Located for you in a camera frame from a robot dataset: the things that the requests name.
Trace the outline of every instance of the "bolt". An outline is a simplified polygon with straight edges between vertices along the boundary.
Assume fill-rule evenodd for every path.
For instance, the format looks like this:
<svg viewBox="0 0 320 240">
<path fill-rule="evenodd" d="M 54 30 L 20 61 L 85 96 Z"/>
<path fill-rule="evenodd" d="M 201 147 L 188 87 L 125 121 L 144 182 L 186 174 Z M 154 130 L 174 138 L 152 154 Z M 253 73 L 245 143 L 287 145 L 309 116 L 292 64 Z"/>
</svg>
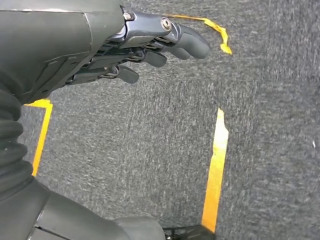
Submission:
<svg viewBox="0 0 320 240">
<path fill-rule="evenodd" d="M 128 13 L 128 12 L 125 12 L 123 14 L 123 17 L 125 18 L 125 20 L 127 20 L 127 21 L 129 21 L 129 20 L 132 20 L 133 19 L 132 16 L 130 13 Z"/>
<path fill-rule="evenodd" d="M 171 30 L 171 22 L 166 17 L 162 17 L 161 19 L 161 25 L 162 26 L 163 29 L 165 29 L 166 31 L 171 31 Z"/>
</svg>

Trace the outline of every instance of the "yellow tape line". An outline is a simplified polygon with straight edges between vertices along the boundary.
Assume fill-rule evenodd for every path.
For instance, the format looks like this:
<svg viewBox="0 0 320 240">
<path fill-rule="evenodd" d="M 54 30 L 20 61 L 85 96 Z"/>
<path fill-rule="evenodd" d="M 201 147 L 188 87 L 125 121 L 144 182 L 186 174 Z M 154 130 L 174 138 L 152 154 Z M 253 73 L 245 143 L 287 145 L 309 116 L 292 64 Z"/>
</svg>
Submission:
<svg viewBox="0 0 320 240">
<path fill-rule="evenodd" d="M 213 155 L 210 163 L 202 221 L 202 226 L 214 233 L 216 231 L 218 216 L 228 137 L 229 131 L 225 127 L 224 113 L 219 108 L 215 124 Z"/>
<path fill-rule="evenodd" d="M 205 25 L 208 25 L 211 28 L 213 28 L 217 32 L 219 32 L 223 40 L 223 43 L 220 45 L 220 48 L 226 54 L 232 54 L 231 48 L 228 46 L 228 34 L 226 28 L 219 26 L 218 24 L 213 22 L 208 18 L 205 17 L 198 17 L 198 16 L 187 16 L 187 15 L 176 15 L 176 14 L 165 14 L 165 16 L 168 18 L 180 18 L 180 19 L 191 19 L 191 20 L 197 20 L 197 21 L 203 21 Z"/>
<path fill-rule="evenodd" d="M 32 176 L 35 177 L 37 175 L 38 169 L 39 168 L 40 161 L 42 160 L 42 150 L 44 149 L 47 132 L 49 127 L 49 122 L 51 116 L 52 108 L 54 107 L 54 105 L 52 105 L 49 99 L 41 99 L 31 104 L 26 104 L 25 106 L 45 109 L 45 117 L 43 118 L 42 122 L 42 127 L 41 128 L 40 136 L 38 140 L 38 146 L 36 147 L 35 154 L 34 155 L 32 163 Z"/>
</svg>

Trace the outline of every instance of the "robotic hand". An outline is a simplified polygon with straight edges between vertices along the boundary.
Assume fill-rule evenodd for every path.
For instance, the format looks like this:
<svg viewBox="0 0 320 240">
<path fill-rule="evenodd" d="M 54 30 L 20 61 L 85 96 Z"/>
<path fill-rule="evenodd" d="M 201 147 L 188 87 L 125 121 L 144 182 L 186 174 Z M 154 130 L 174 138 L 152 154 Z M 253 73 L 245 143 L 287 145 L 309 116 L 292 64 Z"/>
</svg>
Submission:
<svg viewBox="0 0 320 240">
<path fill-rule="evenodd" d="M 169 52 L 182 60 L 190 56 L 203 59 L 210 50 L 207 41 L 191 28 L 163 16 L 122 10 L 125 25 L 119 32 L 109 37 L 80 71 L 68 79 L 66 85 L 115 78 L 134 84 L 139 75 L 121 64 L 148 63 L 160 68 L 167 62 L 162 53 Z"/>
<path fill-rule="evenodd" d="M 122 65 L 162 67 L 169 52 L 203 59 L 209 45 L 163 16 L 126 9 L 120 0 L 3 0 L 0 2 L 0 239 L 212 239 L 202 228 L 165 234 L 154 219 L 106 220 L 50 191 L 32 176 L 17 139 L 21 105 L 67 85 L 139 75 Z"/>
</svg>

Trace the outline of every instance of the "gray carpet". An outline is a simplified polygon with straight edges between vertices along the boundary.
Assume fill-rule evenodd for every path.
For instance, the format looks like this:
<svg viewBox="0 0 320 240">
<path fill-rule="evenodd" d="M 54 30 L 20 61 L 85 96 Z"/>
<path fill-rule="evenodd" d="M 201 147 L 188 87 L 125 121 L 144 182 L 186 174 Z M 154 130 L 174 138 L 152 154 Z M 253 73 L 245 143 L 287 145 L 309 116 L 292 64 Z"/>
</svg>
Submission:
<svg viewBox="0 0 320 240">
<path fill-rule="evenodd" d="M 132 65 L 140 74 L 132 86 L 102 80 L 54 92 L 41 182 L 105 218 L 198 224 L 220 107 L 229 138 L 219 239 L 318 239 L 320 2 L 125 2 L 209 17 L 228 30 L 233 55 L 203 23 L 179 20 L 208 39 L 210 56 Z M 42 114 L 29 111 L 21 120 L 30 129 L 25 141 Z"/>
</svg>

